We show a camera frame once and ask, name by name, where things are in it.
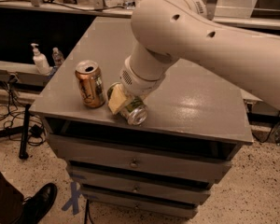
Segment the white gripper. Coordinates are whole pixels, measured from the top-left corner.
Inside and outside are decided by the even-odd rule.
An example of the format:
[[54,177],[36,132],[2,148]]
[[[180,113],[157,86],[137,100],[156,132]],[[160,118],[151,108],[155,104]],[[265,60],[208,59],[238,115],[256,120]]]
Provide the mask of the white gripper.
[[112,114],[118,114],[128,105],[133,95],[145,100],[160,86],[166,71],[176,62],[176,57],[150,51],[136,43],[120,70],[120,83],[114,83],[107,91],[108,107]]

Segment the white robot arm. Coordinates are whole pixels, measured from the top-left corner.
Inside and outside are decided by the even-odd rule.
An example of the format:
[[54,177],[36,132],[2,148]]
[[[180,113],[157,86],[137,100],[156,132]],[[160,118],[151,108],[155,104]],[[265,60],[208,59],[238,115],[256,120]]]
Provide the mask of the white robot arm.
[[119,73],[128,94],[150,94],[184,59],[280,110],[279,35],[210,21],[202,0],[142,0],[131,28],[136,45]]

